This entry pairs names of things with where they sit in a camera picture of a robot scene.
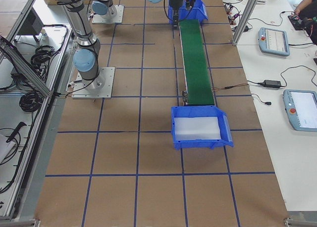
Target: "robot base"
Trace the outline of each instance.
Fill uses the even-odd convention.
[[[105,78],[105,85],[100,89],[82,89],[80,91],[76,91],[72,94],[72,98],[111,98],[114,71],[114,67],[100,68],[100,73]],[[81,80],[81,76],[79,73],[76,80]],[[74,90],[79,90],[82,87],[82,83],[76,84]]]
[[[100,15],[96,14],[93,18],[93,24],[114,24],[122,23],[124,5],[115,5],[117,10],[117,15],[112,19],[102,18]]]

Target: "blue plastic tray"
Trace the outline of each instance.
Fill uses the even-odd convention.
[[[202,0],[196,0],[194,7],[190,14],[188,15],[189,11],[186,10],[186,3],[184,1],[183,6],[179,8],[179,20],[186,19],[198,19],[199,23],[202,23],[202,21],[208,20],[208,15],[206,11],[206,6],[202,2]],[[173,9],[171,6],[168,7],[168,17],[173,18]]]
[[[233,147],[227,115],[216,106],[172,107],[172,135],[175,149],[209,147],[211,149],[224,145]],[[177,140],[175,135],[175,118],[177,117],[217,117],[221,139]]]

